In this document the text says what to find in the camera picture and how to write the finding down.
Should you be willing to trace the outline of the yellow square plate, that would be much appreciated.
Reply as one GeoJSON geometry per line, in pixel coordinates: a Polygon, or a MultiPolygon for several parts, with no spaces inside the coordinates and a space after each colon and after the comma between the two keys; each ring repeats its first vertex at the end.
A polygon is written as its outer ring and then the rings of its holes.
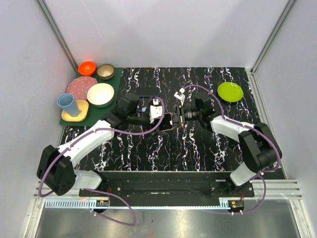
{"type": "Polygon", "coordinates": [[[85,100],[75,100],[77,106],[78,106],[78,109],[80,111],[80,114],[76,117],[72,117],[70,116],[65,110],[62,111],[61,113],[61,118],[64,120],[64,121],[67,121],[67,122],[82,122],[87,114],[88,114],[88,109],[89,109],[89,103],[85,100]]]}

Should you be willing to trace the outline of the white bowl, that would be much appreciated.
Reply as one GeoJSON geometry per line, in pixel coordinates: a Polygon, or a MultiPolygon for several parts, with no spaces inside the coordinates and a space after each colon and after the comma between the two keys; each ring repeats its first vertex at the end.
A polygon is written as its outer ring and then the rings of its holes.
{"type": "Polygon", "coordinates": [[[88,90],[87,100],[96,107],[105,108],[113,102],[114,96],[115,91],[111,85],[98,83],[88,90]]]}

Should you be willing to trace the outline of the pink dotted plate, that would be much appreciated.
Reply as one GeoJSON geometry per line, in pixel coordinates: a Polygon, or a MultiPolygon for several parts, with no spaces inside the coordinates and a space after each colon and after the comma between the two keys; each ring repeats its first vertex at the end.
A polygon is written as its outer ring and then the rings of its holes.
{"type": "Polygon", "coordinates": [[[66,93],[72,94],[76,100],[87,100],[89,89],[98,84],[97,80],[90,76],[81,76],[74,79],[67,87],[66,93]]]}

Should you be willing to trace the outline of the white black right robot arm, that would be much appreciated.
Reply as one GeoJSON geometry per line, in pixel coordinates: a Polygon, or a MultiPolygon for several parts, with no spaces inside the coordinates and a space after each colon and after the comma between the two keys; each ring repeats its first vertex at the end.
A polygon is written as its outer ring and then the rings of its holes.
{"type": "Polygon", "coordinates": [[[221,192],[237,196],[256,175],[264,173],[273,164],[279,167],[282,152],[267,124],[239,122],[218,114],[214,111],[210,98],[195,98],[195,106],[185,108],[185,96],[179,93],[174,96],[180,101],[180,105],[175,107],[173,126],[183,127],[186,122],[197,120],[203,129],[239,143],[243,162],[220,183],[221,192]]]}

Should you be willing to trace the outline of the aluminium corner post right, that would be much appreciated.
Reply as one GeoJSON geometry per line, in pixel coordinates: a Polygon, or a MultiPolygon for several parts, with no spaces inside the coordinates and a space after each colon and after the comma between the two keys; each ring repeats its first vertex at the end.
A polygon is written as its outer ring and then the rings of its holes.
{"type": "Polygon", "coordinates": [[[284,6],[280,16],[278,17],[273,29],[271,30],[263,48],[260,51],[255,63],[250,68],[250,72],[254,75],[259,68],[260,64],[262,63],[263,59],[265,58],[268,50],[270,49],[272,43],[274,42],[275,38],[277,37],[279,31],[281,30],[282,26],[284,25],[288,15],[291,13],[293,7],[297,3],[297,0],[288,0],[286,5],[284,6]]]}

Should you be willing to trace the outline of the light blue cup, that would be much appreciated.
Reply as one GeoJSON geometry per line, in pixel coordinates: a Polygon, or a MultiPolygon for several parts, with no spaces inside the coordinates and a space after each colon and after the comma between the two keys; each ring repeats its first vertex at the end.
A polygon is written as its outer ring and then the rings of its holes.
{"type": "Polygon", "coordinates": [[[80,114],[75,98],[70,93],[60,95],[57,99],[57,105],[72,117],[76,117],[80,114]]]}

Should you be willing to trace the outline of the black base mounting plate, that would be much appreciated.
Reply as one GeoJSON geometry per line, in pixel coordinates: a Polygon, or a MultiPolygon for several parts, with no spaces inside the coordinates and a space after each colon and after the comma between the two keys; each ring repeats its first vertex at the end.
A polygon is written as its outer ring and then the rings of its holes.
{"type": "Polygon", "coordinates": [[[253,198],[252,185],[236,187],[228,172],[101,172],[98,190],[114,193],[133,207],[204,207],[220,198],[253,198]]]}

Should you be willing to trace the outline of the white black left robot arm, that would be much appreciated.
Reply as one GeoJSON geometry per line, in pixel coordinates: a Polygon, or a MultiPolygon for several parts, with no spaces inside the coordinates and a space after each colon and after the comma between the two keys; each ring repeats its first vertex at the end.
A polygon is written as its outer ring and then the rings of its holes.
{"type": "Polygon", "coordinates": [[[95,196],[104,195],[107,184],[101,175],[94,171],[77,170],[76,166],[98,146],[113,139],[116,132],[126,133],[129,125],[140,125],[143,130],[151,128],[158,105],[159,101],[153,100],[148,106],[142,106],[139,96],[126,94],[83,134],[59,147],[47,146],[37,171],[41,181],[39,196],[46,196],[42,191],[43,185],[59,196],[80,188],[90,189],[95,196]]]}

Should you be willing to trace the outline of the dark blue phone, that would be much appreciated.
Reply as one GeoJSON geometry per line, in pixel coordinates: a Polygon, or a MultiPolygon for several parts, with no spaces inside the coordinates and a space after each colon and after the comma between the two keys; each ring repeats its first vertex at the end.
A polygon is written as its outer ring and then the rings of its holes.
{"type": "Polygon", "coordinates": [[[135,93],[140,98],[153,98],[159,97],[160,89],[158,87],[137,87],[135,93]]]}

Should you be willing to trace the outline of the orange bowl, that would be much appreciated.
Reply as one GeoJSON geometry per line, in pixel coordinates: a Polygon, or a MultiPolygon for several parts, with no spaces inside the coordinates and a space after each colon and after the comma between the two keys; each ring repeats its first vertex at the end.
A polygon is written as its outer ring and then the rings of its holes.
{"type": "Polygon", "coordinates": [[[92,61],[85,61],[77,69],[82,76],[92,76],[96,72],[97,66],[92,61]]]}

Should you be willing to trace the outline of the brown patterned bowl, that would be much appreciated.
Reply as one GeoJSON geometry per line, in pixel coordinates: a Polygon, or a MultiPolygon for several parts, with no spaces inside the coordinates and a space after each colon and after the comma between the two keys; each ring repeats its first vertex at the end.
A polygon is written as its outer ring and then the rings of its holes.
{"type": "Polygon", "coordinates": [[[97,75],[103,80],[112,79],[115,74],[115,69],[111,64],[102,64],[97,69],[97,75]]]}

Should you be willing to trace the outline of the aluminium corner post left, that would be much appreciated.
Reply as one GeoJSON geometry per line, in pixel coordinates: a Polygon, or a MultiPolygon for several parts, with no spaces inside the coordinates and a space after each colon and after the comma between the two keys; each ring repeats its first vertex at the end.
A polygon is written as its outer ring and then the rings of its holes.
{"type": "Polygon", "coordinates": [[[47,21],[52,33],[54,34],[56,40],[59,43],[59,46],[61,47],[63,53],[65,54],[68,62],[70,63],[73,71],[75,73],[78,72],[78,64],[75,60],[75,57],[73,56],[67,42],[65,41],[47,3],[45,0],[35,0],[36,4],[38,5],[41,13],[43,14],[45,20],[47,21]]]}

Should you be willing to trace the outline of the green mat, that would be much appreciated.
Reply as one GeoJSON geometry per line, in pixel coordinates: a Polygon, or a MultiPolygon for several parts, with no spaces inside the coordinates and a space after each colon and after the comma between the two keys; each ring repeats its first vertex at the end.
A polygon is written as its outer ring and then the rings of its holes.
{"type": "Polygon", "coordinates": [[[118,90],[120,85],[120,79],[122,74],[123,68],[115,68],[114,69],[114,76],[109,80],[104,80],[98,76],[98,74],[95,72],[94,75],[92,75],[93,78],[97,80],[98,83],[107,83],[111,85],[115,90],[115,96],[113,102],[105,107],[105,108],[98,108],[96,106],[93,106],[91,103],[89,103],[88,113],[86,118],[81,122],[67,122],[63,119],[60,119],[59,124],[60,125],[69,125],[69,126],[93,126],[103,115],[108,113],[116,104],[117,96],[118,96],[118,90]]]}

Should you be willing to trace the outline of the aluminium corner post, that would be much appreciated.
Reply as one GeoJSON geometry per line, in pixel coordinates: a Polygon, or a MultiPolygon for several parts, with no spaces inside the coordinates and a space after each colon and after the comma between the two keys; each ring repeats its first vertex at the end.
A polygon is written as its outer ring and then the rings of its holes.
{"type": "Polygon", "coordinates": [[[270,49],[272,43],[274,42],[275,38],[277,37],[279,31],[281,30],[282,26],[284,25],[288,15],[291,13],[293,7],[297,3],[297,0],[288,0],[286,5],[284,6],[280,16],[278,17],[273,29],[271,30],[263,48],[260,51],[255,63],[250,68],[250,72],[254,75],[259,68],[260,64],[262,63],[263,59],[265,58],[268,50],[270,49]]]}
{"type": "Polygon", "coordinates": [[[47,21],[52,33],[54,34],[56,40],[59,43],[59,46],[61,47],[63,53],[65,54],[68,62],[70,63],[73,71],[75,73],[78,72],[78,64],[75,60],[75,57],[73,56],[67,42],[65,41],[47,3],[45,0],[35,0],[36,4],[38,5],[41,13],[43,14],[45,20],[47,21]]]}

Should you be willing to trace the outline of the lime green plate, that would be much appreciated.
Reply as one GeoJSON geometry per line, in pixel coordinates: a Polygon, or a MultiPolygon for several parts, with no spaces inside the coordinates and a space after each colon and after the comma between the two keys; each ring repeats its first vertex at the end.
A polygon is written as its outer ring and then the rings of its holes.
{"type": "Polygon", "coordinates": [[[223,82],[220,84],[217,93],[221,99],[230,103],[238,102],[244,96],[242,88],[233,82],[223,82]]]}

